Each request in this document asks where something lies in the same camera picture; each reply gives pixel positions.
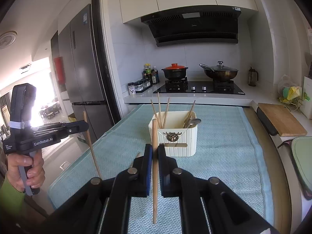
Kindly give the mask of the left hand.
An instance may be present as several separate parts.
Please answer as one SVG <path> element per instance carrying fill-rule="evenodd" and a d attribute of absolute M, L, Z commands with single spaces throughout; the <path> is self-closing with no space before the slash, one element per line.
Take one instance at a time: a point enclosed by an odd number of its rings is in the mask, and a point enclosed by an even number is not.
<path fill-rule="evenodd" d="M 45 181 L 43 164 L 42 150 L 37 150 L 34 156 L 9 154 L 6 178 L 19 192 L 28 187 L 40 188 Z"/>

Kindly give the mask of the green sleeve forearm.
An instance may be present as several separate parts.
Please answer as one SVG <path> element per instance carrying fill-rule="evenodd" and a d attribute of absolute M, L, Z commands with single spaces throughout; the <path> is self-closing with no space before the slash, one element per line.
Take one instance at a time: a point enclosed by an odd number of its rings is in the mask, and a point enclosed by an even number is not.
<path fill-rule="evenodd" d="M 21 213 L 24 197 L 24 192 L 17 191 L 5 177 L 0 195 L 1 214 L 18 217 Z"/>

